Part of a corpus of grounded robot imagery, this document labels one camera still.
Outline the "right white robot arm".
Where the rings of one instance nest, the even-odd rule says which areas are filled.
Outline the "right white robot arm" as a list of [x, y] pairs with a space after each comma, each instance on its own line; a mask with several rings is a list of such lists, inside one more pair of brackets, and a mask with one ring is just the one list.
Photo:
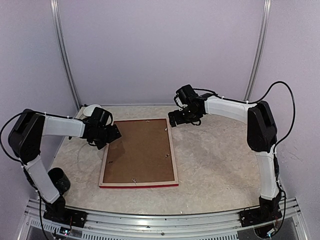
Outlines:
[[279, 164], [276, 155], [277, 127], [269, 104], [235, 102], [204, 94], [193, 99], [181, 110], [168, 113], [171, 127], [201, 124], [204, 115], [217, 115], [246, 124], [246, 140], [254, 151], [260, 174], [260, 197], [271, 201], [280, 190], [277, 186]]

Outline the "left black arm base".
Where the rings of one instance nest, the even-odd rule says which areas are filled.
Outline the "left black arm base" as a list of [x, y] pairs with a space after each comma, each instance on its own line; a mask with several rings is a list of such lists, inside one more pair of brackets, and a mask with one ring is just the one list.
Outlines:
[[84, 228], [88, 213], [66, 207], [66, 200], [61, 195], [54, 203], [45, 201], [43, 217], [52, 222], [68, 225], [71, 227]]

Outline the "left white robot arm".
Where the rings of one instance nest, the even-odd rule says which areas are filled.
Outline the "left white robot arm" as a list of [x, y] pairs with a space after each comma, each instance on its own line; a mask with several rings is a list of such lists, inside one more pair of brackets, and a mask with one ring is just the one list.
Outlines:
[[30, 177], [40, 196], [49, 204], [61, 196], [54, 186], [41, 159], [44, 136], [80, 138], [101, 150], [121, 138], [120, 130], [113, 122], [113, 115], [96, 107], [91, 116], [77, 119], [25, 109], [17, 114], [17, 121], [8, 136], [8, 144]]

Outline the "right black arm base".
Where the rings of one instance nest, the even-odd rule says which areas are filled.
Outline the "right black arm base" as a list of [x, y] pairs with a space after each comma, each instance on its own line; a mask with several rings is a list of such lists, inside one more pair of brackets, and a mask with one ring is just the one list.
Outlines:
[[260, 196], [259, 207], [246, 207], [239, 212], [241, 226], [244, 228], [281, 219], [283, 217], [279, 206], [281, 198], [282, 194], [280, 192], [272, 200], [267, 200]]

